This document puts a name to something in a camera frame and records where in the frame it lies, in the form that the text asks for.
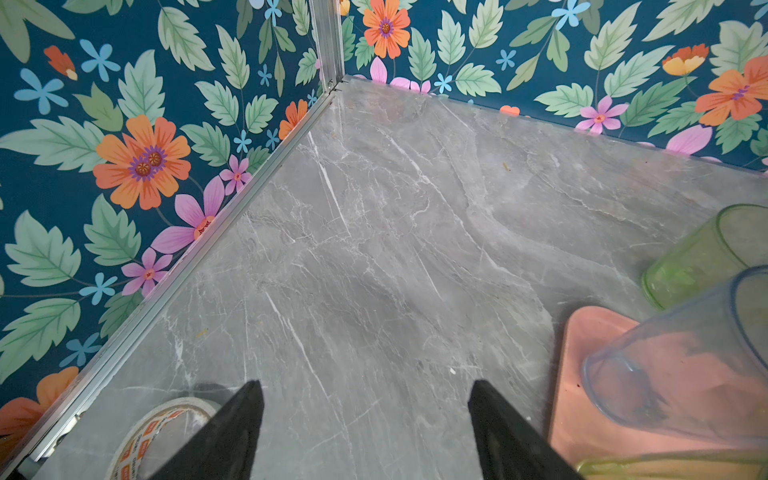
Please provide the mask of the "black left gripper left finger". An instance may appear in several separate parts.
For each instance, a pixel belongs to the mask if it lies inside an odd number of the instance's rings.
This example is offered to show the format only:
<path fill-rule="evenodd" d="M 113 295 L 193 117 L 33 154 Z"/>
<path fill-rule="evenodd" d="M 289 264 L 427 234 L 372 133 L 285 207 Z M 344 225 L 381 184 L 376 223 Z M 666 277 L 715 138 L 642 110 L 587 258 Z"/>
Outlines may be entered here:
<path fill-rule="evenodd" d="M 250 380 L 152 477 L 250 479 L 263 413 L 261 383 Z"/>

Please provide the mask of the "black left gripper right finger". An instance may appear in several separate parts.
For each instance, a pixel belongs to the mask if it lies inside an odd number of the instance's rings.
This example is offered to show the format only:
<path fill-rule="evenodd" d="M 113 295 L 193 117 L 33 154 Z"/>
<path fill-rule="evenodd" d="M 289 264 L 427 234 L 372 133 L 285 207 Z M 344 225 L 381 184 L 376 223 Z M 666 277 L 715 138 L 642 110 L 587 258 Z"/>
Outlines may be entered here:
<path fill-rule="evenodd" d="M 473 383 L 468 410 L 485 480 L 581 480 L 487 380 Z"/>

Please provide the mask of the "clear blue tall glass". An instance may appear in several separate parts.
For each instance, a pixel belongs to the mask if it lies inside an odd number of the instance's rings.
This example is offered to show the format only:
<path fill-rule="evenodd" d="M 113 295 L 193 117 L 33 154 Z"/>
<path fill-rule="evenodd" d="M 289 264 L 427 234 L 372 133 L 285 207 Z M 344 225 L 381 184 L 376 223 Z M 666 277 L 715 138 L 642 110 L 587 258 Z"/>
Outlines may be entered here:
<path fill-rule="evenodd" d="M 767 444 L 767 268 L 648 319 L 590 354 L 590 401 L 615 423 L 739 447 Z"/>

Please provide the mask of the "tall green glass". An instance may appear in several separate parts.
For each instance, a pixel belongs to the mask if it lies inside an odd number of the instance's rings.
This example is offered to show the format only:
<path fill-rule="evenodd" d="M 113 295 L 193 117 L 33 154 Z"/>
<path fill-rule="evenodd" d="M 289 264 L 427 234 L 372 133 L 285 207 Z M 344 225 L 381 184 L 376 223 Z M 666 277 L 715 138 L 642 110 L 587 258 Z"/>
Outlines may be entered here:
<path fill-rule="evenodd" d="M 584 479 L 766 479 L 766 450 L 687 451 L 585 460 Z"/>

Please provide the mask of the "short green glass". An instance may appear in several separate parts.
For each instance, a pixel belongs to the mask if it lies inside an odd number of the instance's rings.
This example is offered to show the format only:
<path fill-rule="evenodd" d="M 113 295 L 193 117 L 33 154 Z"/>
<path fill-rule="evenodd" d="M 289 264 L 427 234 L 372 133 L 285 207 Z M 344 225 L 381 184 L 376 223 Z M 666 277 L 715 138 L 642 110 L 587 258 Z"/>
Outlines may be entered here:
<path fill-rule="evenodd" d="M 767 208 L 735 204 L 720 210 L 656 260 L 641 276 L 645 297 L 661 310 L 696 297 L 767 263 Z"/>

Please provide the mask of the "pink plastic tray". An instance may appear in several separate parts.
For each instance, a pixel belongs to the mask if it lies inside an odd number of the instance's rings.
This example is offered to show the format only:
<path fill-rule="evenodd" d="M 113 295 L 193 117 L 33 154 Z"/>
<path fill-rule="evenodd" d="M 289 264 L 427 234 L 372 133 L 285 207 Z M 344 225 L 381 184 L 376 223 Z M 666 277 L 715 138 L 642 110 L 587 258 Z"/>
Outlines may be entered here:
<path fill-rule="evenodd" d="M 549 441 L 570 464 L 603 457 L 632 457 L 663 452 L 708 451 L 739 447 L 705 440 L 637 430 L 619 425 L 601 413 L 582 385 L 581 367 L 592 353 L 636 327 L 612 310 L 588 306 L 566 323 Z"/>

